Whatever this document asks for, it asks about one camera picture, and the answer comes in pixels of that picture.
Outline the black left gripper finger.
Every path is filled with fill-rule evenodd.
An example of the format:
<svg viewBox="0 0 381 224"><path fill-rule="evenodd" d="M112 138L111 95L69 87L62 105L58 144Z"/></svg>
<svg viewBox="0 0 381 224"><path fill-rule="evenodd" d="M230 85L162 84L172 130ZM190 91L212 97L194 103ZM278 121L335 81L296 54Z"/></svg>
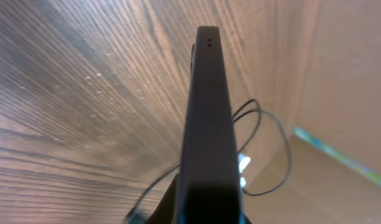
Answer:
<svg viewBox="0 0 381 224"><path fill-rule="evenodd" d="M176 174L171 184L169 185L167 191L165 192L164 196L162 197L160 203L158 204L157 208L146 221L146 224L172 223L175 211L178 177L179 174Z"/></svg>

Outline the Galaxy smartphone blue screen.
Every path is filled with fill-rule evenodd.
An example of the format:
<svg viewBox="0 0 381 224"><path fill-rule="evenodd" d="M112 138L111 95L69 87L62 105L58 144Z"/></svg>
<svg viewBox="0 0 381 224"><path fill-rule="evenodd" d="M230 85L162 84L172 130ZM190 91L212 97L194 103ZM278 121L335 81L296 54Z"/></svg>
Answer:
<svg viewBox="0 0 381 224"><path fill-rule="evenodd" d="M173 223L243 223L239 166L218 27L197 30Z"/></svg>

